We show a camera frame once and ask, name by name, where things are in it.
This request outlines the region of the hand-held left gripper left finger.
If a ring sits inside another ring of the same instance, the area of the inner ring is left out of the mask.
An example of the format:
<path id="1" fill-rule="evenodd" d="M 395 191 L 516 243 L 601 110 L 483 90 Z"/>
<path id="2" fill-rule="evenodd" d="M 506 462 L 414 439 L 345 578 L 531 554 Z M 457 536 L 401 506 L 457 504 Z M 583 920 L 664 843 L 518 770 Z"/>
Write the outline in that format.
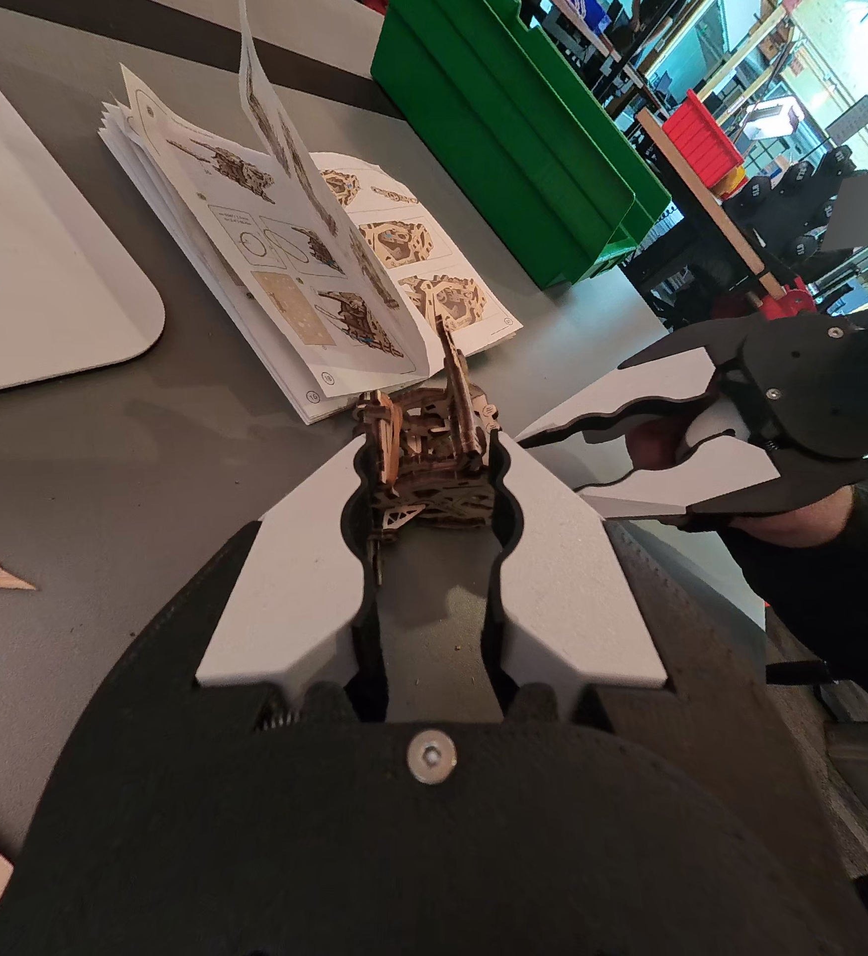
<path id="1" fill-rule="evenodd" d="M 352 439 L 261 518 L 196 672 L 201 687 L 344 686 L 356 675 L 352 623 L 364 599 L 342 513 L 361 487 Z"/>

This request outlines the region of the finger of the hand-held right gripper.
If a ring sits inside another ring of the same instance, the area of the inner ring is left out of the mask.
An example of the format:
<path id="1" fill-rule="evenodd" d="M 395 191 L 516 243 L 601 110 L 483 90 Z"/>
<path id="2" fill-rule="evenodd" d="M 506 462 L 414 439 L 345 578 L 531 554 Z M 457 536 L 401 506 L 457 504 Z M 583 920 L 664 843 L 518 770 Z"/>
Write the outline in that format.
<path id="1" fill-rule="evenodd" d="M 703 399 L 715 373 L 703 348 L 614 369 L 549 410 L 516 441 L 537 448 L 578 432 L 592 433 L 595 441 L 619 437 L 633 424 Z"/>
<path id="2" fill-rule="evenodd" d="M 576 494 L 605 519 L 680 518 L 690 508 L 779 478 L 769 454 L 718 435 L 663 471 L 632 471 L 613 484 L 587 484 Z"/>

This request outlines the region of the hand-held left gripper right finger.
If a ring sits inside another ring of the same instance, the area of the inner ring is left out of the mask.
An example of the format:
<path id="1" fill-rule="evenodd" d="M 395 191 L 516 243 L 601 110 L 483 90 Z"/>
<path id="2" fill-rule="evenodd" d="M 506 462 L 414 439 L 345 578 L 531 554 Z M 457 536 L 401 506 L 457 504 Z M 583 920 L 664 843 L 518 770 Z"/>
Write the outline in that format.
<path id="1" fill-rule="evenodd" d="M 542 686 L 553 719 L 600 721 L 600 687 L 669 678 L 601 518 L 505 432 L 489 440 L 488 679 L 501 712 Z"/>

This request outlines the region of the wooden model car chassis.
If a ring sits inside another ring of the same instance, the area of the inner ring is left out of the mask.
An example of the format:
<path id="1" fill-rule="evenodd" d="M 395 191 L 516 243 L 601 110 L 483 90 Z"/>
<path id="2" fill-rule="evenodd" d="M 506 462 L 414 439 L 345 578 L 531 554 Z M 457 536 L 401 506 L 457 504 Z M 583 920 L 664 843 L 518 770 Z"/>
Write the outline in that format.
<path id="1" fill-rule="evenodd" d="M 393 396 L 382 390 L 356 402 L 356 432 L 375 446 L 369 555 L 376 583 L 380 550 L 415 518 L 440 529 L 466 531 L 490 524 L 495 491 L 489 448 L 498 411 L 470 381 L 466 358 L 447 320 L 435 318 L 446 376 L 442 387 L 418 386 Z"/>

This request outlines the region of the person's right forearm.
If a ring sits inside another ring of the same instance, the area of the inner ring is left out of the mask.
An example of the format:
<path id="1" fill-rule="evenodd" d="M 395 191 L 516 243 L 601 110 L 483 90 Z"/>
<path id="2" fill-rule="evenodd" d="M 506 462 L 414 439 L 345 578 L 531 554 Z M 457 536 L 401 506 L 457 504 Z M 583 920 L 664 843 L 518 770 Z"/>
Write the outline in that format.
<path id="1" fill-rule="evenodd" d="M 827 544 L 787 548 L 727 526 L 719 536 L 750 589 L 839 678 L 868 693 L 868 490 Z"/>

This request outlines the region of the red metal fixture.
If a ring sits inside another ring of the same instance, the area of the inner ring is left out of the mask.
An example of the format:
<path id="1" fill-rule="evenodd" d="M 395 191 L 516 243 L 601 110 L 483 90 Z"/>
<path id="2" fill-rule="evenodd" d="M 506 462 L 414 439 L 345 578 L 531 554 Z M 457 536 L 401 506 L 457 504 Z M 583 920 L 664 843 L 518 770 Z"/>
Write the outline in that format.
<path id="1" fill-rule="evenodd" d="M 802 278 L 796 276 L 792 285 L 782 287 L 783 295 L 776 299 L 767 293 L 727 293 L 714 300 L 709 318 L 725 319 L 760 314 L 767 320 L 815 313 L 816 304 Z"/>

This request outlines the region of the wood-edged workbench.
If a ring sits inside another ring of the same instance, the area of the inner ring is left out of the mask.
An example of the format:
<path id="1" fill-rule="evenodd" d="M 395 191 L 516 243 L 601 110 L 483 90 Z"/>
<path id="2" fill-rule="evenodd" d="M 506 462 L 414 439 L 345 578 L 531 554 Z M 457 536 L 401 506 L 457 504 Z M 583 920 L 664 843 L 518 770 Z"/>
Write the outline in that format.
<path id="1" fill-rule="evenodd" d="M 644 137 L 652 142 L 658 155 L 672 170 L 674 181 L 681 185 L 679 190 L 686 190 L 693 204 L 703 209 L 705 218 L 714 225 L 715 231 L 720 233 L 738 254 L 746 271 L 754 278 L 761 292 L 780 301 L 786 295 L 786 289 L 764 264 L 760 247 L 750 243 L 741 229 L 723 211 L 719 200 L 703 185 L 702 179 L 672 144 L 650 110 L 648 108 L 639 110 L 635 120 L 641 127 Z"/>

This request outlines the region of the row of black labelled devices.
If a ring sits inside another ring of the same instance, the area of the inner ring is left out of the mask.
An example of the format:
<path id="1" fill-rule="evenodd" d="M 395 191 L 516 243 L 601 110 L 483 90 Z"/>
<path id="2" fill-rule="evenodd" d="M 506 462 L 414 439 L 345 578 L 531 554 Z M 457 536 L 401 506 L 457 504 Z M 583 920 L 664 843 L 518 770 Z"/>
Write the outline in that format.
<path id="1" fill-rule="evenodd" d="M 738 228 L 755 233 L 771 255 L 796 265 L 820 249 L 816 232 L 828 226 L 840 185 L 866 175 L 868 170 L 853 162 L 852 150 L 842 146 L 817 163 L 795 163 L 775 184 L 765 175 L 753 177 L 723 209 Z"/>

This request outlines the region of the red plastic bin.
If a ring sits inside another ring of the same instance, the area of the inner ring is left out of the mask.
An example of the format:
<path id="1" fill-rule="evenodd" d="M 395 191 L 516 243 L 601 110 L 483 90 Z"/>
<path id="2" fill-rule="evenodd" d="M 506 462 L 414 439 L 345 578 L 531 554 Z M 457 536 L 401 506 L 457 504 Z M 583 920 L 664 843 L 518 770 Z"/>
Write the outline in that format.
<path id="1" fill-rule="evenodd" d="M 746 173 L 741 153 L 694 91 L 687 91 L 662 129 L 717 198 L 725 200 L 743 186 Z"/>

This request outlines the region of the green plastic bin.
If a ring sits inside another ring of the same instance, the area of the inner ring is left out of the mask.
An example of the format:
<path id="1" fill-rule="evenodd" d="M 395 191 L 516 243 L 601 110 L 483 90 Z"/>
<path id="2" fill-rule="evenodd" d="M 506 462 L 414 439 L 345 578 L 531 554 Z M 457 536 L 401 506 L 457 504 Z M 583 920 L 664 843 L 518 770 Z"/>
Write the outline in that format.
<path id="1" fill-rule="evenodd" d="M 392 1 L 371 73 L 545 290 L 624 260 L 670 195 L 520 7 Z"/>

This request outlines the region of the white instruction booklet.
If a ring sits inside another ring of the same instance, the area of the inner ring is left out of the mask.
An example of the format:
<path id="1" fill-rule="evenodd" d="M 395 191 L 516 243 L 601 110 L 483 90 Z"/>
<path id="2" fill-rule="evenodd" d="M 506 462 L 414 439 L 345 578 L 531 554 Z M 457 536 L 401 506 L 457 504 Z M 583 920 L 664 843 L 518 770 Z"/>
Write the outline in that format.
<path id="1" fill-rule="evenodd" d="M 239 3 L 241 106 L 260 151 L 174 113 L 127 67 L 99 131 L 305 424 L 444 369 L 521 323 L 407 185 L 311 154 L 260 64 Z"/>

